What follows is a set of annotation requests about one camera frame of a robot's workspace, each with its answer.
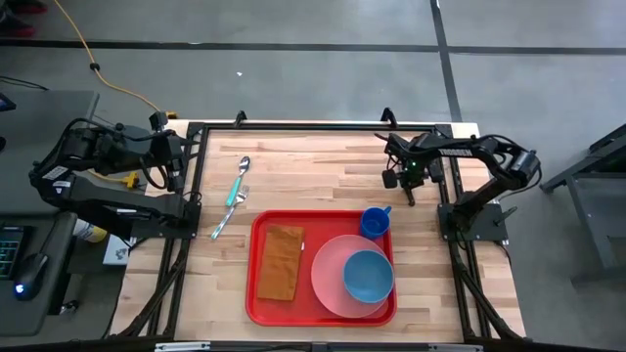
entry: blue cup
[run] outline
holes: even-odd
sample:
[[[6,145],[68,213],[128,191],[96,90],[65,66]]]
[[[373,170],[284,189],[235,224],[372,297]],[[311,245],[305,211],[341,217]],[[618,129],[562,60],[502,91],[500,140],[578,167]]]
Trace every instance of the blue cup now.
[[[369,240],[375,240],[389,229],[389,211],[391,206],[385,209],[371,207],[361,215],[361,236]]]
[[[363,303],[379,303],[393,289],[393,268],[387,258],[374,250],[352,254],[343,267],[343,283],[352,297]]]

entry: teal spoon handle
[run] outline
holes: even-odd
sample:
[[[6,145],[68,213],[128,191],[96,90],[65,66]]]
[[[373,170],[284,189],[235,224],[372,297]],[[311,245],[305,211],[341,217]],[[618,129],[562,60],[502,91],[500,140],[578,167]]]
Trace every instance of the teal spoon handle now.
[[[235,180],[235,184],[233,185],[233,189],[231,190],[231,194],[228,195],[226,199],[226,206],[232,206],[233,202],[235,202],[235,197],[237,196],[237,191],[239,190],[239,185],[242,183],[242,176],[238,177]]]

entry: blue bowl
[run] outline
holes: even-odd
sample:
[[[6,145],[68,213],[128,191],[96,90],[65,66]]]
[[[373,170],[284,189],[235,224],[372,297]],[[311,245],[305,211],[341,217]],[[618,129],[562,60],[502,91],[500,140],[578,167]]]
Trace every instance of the blue bowl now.
[[[383,254],[360,250],[345,262],[343,283],[355,299],[363,303],[379,303],[393,289],[393,268]]]

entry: pink plate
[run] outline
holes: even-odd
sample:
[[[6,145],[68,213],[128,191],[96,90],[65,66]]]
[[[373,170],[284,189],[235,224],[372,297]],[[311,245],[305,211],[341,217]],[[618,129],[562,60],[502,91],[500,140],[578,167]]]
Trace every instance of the pink plate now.
[[[331,312],[344,318],[367,317],[381,308],[386,300],[368,304],[354,299],[343,283],[343,266],[359,250],[375,250],[384,255],[374,242],[355,235],[336,237],[324,244],[313,259],[311,282],[318,299]]]

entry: keyboard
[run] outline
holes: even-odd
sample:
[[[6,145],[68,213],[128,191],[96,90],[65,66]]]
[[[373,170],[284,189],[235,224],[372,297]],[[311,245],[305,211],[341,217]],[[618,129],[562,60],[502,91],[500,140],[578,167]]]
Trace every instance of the keyboard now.
[[[31,233],[30,226],[0,228],[0,280],[11,280],[18,271],[23,250]]]

